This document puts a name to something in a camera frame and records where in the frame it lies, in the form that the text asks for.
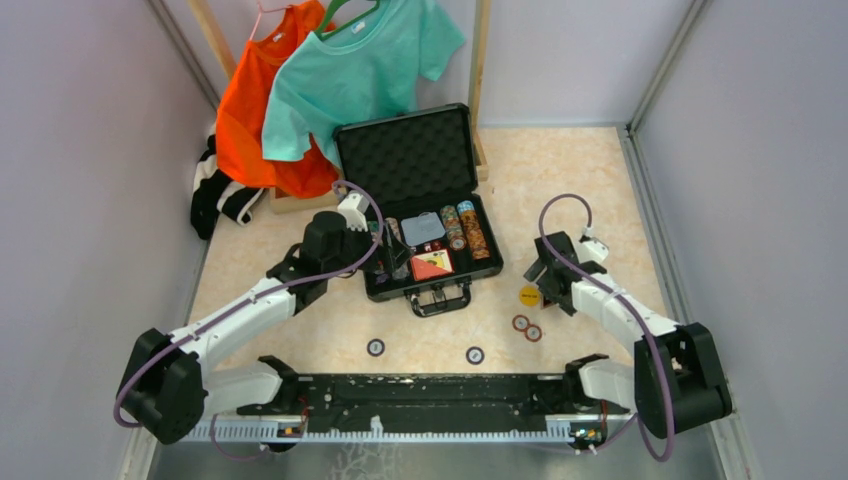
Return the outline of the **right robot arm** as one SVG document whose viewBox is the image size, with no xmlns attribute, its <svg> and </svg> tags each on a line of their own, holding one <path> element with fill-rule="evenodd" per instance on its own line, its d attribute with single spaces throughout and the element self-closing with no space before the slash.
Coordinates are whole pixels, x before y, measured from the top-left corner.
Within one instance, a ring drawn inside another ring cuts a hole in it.
<svg viewBox="0 0 848 480">
<path fill-rule="evenodd" d="M 625 365 L 593 354 L 565 367 L 563 398 L 576 412 L 602 400 L 636 414 L 641 427 L 667 439 L 733 411 L 713 335 L 681 324 L 636 300 L 588 252 L 556 232 L 535 239 L 537 258 L 525 272 L 543 298 L 570 316 L 583 314 L 627 348 Z"/>
</svg>

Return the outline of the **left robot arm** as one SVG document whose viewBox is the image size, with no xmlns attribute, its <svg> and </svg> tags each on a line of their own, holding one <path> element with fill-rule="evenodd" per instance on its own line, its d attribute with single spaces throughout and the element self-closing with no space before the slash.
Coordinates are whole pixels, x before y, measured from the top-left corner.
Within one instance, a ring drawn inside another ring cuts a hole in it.
<svg viewBox="0 0 848 480">
<path fill-rule="evenodd" d="M 218 364 L 304 311 L 327 292 L 330 279 L 356 271 L 391 273 L 409 257 L 408 246 L 385 222 L 370 231 L 340 213 L 315 214 L 302 241 L 247 292 L 202 320 L 170 333 L 151 328 L 137 338 L 116 394 L 115 421 L 144 428 L 168 445 L 200 421 L 243 406 L 292 411 L 300 388 L 268 362 L 229 370 Z"/>
</svg>

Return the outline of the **red playing card box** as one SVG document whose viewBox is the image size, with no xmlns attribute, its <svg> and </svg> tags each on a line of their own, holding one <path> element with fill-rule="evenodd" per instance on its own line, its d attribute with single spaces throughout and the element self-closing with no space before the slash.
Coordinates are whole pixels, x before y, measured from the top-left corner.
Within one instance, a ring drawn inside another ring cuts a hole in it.
<svg viewBox="0 0 848 480">
<path fill-rule="evenodd" d="M 455 268 L 448 249 L 424 252 L 411 257 L 413 279 L 424 281 L 453 274 Z"/>
</svg>

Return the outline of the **black poker set case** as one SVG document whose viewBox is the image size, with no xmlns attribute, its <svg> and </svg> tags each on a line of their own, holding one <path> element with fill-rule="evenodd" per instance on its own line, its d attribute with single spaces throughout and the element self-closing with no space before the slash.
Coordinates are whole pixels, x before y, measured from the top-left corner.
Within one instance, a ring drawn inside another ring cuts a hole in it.
<svg viewBox="0 0 848 480">
<path fill-rule="evenodd" d="M 421 318 L 461 310 L 471 300 L 475 280 L 499 274 L 504 260 L 485 208 L 475 190 L 476 173 L 469 108 L 453 103 L 392 118 L 336 128 L 332 138 L 346 180 L 363 188 L 376 201 L 384 219 L 401 221 L 423 212 L 439 213 L 446 205 L 473 203 L 491 257 L 472 258 L 469 245 L 461 251 L 441 238 L 455 268 L 453 274 L 424 281 L 391 276 L 376 285 L 365 274 L 365 290 L 374 302 L 406 297 Z"/>
</svg>

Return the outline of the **yellow round button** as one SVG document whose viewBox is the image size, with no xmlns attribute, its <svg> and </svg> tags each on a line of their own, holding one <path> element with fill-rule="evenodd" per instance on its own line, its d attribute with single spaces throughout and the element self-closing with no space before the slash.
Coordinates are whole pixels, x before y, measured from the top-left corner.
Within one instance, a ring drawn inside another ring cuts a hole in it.
<svg viewBox="0 0 848 480">
<path fill-rule="evenodd" d="M 536 287 L 526 285 L 519 291 L 519 301 L 527 307 L 535 307 L 542 301 L 542 295 Z"/>
</svg>

